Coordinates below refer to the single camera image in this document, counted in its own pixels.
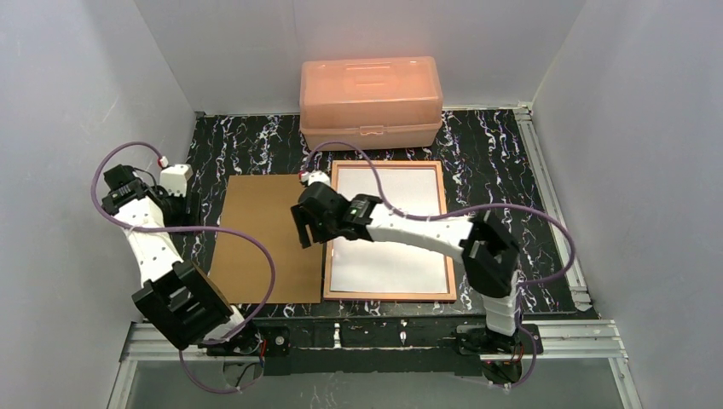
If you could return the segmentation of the brown cardboard backing board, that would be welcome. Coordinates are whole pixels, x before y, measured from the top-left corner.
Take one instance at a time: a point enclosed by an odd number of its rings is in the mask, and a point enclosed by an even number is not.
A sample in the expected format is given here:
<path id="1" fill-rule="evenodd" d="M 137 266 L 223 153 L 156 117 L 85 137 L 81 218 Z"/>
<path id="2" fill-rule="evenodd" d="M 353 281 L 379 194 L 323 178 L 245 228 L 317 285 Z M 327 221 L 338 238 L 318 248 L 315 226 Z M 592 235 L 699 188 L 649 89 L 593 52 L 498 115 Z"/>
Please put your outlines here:
<path id="1" fill-rule="evenodd" d="M 291 213 L 302 191 L 295 175 L 229 178 L 220 226 L 251 236 L 272 256 L 275 285 L 269 303 L 321 301 L 322 246 L 301 247 Z M 220 233 L 210 279 L 229 302 L 258 303 L 268 291 L 270 267 L 267 257 L 253 243 Z"/>

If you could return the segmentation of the landscape photo print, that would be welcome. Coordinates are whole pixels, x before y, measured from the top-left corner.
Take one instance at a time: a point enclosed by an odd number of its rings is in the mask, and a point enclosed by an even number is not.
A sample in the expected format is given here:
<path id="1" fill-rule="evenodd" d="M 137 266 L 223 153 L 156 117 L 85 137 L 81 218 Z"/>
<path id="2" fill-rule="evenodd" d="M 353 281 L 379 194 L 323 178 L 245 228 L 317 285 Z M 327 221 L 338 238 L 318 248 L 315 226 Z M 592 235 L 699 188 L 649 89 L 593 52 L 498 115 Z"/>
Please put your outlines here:
<path id="1" fill-rule="evenodd" d="M 386 198 L 398 209 L 420 216 L 439 215 L 441 205 L 434 165 L 378 165 Z M 451 295 L 447 258 L 398 243 L 335 239 L 331 255 L 330 292 L 346 297 L 393 294 L 397 298 Z"/>

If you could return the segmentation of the pink wooden picture frame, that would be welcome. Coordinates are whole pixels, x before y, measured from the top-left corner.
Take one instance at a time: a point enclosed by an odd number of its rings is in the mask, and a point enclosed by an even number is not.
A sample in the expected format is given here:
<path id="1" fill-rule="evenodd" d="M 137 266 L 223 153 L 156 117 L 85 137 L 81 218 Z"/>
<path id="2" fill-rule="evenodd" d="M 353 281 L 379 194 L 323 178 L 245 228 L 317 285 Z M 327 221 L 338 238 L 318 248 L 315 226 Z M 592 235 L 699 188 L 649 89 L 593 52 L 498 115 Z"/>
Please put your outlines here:
<path id="1" fill-rule="evenodd" d="M 385 195 L 382 188 L 382 181 L 376 167 L 378 165 L 410 165 L 410 166 L 424 166 L 434 165 L 437 167 L 439 191 L 441 196 L 441 205 L 446 207 L 447 204 L 444 192 L 444 185 L 442 179 L 442 165 L 438 161 L 411 161 L 411 160 L 374 160 L 371 163 L 367 163 L 364 160 L 336 160 L 333 162 L 331 171 L 331 183 L 333 188 L 344 195 L 347 199 L 352 199 L 358 193 L 365 193 L 375 196 Z M 457 290 L 454 277 L 454 261 L 452 257 L 445 256 L 448 263 L 448 284 L 451 290 L 451 295 L 445 298 L 436 298 L 432 294 L 422 296 L 419 298 L 397 298 L 393 294 L 367 294 L 362 293 L 357 297 L 346 297 L 343 292 L 332 293 L 330 292 L 330 271 L 331 271 L 331 255 L 329 248 L 333 241 L 326 243 L 325 245 L 325 271 L 324 271 L 324 290 L 323 296 L 326 299 L 337 299 L 337 300 L 383 300 L 383 301 L 402 301 L 402 302 L 452 302 L 457 297 Z"/>

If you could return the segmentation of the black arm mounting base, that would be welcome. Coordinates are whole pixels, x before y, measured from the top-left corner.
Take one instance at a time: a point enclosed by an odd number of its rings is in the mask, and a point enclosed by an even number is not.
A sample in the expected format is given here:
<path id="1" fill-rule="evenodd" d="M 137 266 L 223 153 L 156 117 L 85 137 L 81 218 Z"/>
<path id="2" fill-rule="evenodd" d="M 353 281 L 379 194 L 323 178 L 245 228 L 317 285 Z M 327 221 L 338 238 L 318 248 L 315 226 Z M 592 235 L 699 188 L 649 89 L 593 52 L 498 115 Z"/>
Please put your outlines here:
<path id="1" fill-rule="evenodd" d="M 260 364 L 268 376 L 346 372 L 451 372 L 516 377 L 544 347 L 537 325 L 523 325 L 515 346 L 482 346 L 482 315 L 263 318 L 231 343 L 206 353 Z"/>

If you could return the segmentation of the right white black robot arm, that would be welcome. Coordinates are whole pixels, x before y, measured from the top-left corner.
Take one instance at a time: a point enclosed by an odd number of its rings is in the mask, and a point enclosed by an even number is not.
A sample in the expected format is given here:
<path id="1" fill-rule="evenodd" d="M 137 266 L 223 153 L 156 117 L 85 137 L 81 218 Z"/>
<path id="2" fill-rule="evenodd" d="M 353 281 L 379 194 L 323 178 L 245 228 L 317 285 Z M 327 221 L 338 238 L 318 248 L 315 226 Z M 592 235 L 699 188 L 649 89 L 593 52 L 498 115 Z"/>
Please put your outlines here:
<path id="1" fill-rule="evenodd" d="M 472 216 L 413 216 L 388 208 L 382 198 L 353 199 L 322 182 L 308 185 L 291 208 L 301 246 L 343 238 L 396 243 L 448 256 L 483 298 L 488 332 L 518 333 L 520 245 L 490 210 Z"/>

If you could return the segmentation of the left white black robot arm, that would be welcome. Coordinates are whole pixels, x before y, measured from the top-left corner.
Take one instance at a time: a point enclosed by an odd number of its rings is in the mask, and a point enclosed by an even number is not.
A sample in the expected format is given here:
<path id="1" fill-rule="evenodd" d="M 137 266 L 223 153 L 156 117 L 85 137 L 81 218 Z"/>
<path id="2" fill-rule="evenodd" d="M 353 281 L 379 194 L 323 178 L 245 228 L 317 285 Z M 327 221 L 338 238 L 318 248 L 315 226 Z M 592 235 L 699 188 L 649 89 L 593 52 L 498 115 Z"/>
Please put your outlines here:
<path id="1" fill-rule="evenodd" d="M 136 168 L 120 164 L 104 172 L 109 193 L 101 202 L 114 220 L 131 226 L 124 234 L 141 274 L 133 303 L 180 350 L 225 342 L 244 319 L 194 262 L 182 259 L 164 230 L 198 222 L 200 196 L 188 188 L 192 174 L 190 165 L 175 164 L 148 185 Z"/>

